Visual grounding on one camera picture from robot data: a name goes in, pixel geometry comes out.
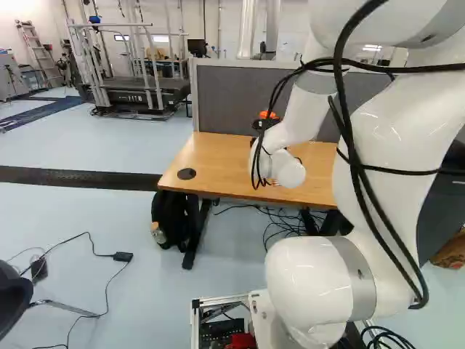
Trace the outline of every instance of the ladder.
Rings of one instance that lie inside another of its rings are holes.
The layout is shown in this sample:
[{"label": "ladder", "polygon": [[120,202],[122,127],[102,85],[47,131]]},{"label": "ladder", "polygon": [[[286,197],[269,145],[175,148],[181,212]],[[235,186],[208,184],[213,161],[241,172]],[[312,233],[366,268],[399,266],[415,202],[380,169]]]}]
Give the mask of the ladder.
[{"label": "ladder", "polygon": [[15,21],[16,28],[21,30],[23,39],[28,47],[31,58],[37,62],[40,70],[44,75],[47,87],[61,87],[65,83],[65,78],[61,75],[60,70],[55,65],[52,54],[41,43],[36,27],[30,20],[21,22]]}]

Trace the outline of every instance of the power adapter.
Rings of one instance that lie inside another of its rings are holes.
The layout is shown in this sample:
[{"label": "power adapter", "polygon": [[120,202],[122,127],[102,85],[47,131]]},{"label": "power adapter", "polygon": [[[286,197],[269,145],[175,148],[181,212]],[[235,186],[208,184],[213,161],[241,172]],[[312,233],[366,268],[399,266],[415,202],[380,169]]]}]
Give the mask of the power adapter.
[{"label": "power adapter", "polygon": [[47,259],[45,258],[45,256],[40,257],[31,263],[31,275],[32,282],[34,284],[37,284],[39,281],[44,280],[49,275]]},{"label": "power adapter", "polygon": [[113,255],[113,260],[115,260],[117,262],[129,263],[129,262],[131,262],[133,256],[134,256],[133,253],[118,251]]}]

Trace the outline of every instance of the black backpack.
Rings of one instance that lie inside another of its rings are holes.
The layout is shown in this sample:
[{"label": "black backpack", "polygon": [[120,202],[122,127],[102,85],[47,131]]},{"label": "black backpack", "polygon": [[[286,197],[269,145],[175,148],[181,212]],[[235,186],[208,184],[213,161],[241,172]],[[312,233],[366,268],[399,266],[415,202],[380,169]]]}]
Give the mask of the black backpack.
[{"label": "black backpack", "polygon": [[180,252],[185,252],[191,231],[187,211],[186,194],[166,190],[155,193],[152,222],[157,222],[158,228],[165,234],[166,242],[158,244],[162,249],[176,245]]}]

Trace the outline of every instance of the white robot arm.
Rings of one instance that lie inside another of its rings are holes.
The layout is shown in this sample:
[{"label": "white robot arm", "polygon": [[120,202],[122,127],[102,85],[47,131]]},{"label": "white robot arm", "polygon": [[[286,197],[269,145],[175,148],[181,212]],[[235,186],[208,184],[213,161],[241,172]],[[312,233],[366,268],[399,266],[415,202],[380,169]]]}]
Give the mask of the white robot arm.
[{"label": "white robot arm", "polygon": [[[344,25],[368,2],[376,1],[309,0],[312,32],[304,61],[331,56]],[[465,19],[460,15],[465,13],[465,1],[378,1],[383,2],[350,36],[348,55],[351,48],[375,43],[411,49],[409,66],[465,61]],[[463,89],[463,71],[399,76],[351,115],[360,160],[410,172],[440,168],[465,124]],[[259,163],[264,176],[277,178],[291,188],[303,181],[303,167],[292,156],[286,157],[283,148],[316,136],[328,111],[328,96],[336,91],[329,73],[306,72],[297,79],[283,120],[265,132]],[[343,139],[339,150],[349,155]],[[273,161],[274,156],[281,161]],[[287,178],[292,177],[293,168],[298,180]],[[435,173],[366,174],[418,268],[416,224]],[[357,199],[350,165],[341,156],[336,157],[333,167],[333,194],[341,213],[354,225],[348,236],[287,238],[276,243],[266,259],[271,302],[289,333],[304,348],[329,348],[339,340],[347,321],[391,316],[415,302],[411,285],[373,235]],[[406,254],[374,213],[373,201],[365,199],[387,248],[420,288]]]}]

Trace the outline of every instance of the window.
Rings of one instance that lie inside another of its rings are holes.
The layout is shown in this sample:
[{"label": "window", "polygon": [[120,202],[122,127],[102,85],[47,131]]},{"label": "window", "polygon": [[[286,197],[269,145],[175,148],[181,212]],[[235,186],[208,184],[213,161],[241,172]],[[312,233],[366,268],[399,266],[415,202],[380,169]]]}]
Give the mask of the window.
[{"label": "window", "polygon": [[379,46],[379,45],[365,45],[362,48],[362,50],[363,51],[379,52],[379,51],[381,51],[382,48],[383,48],[383,46]]},{"label": "window", "polygon": [[[115,41],[123,41],[123,36],[119,34],[114,35]],[[169,38],[167,35],[152,35],[153,41],[154,42],[169,42]],[[124,41],[129,40],[129,35],[124,36]]]},{"label": "window", "polygon": [[[115,41],[123,41],[122,35],[115,34],[114,38],[115,38]],[[128,41],[128,40],[129,40],[129,35],[125,35],[124,41]]]}]

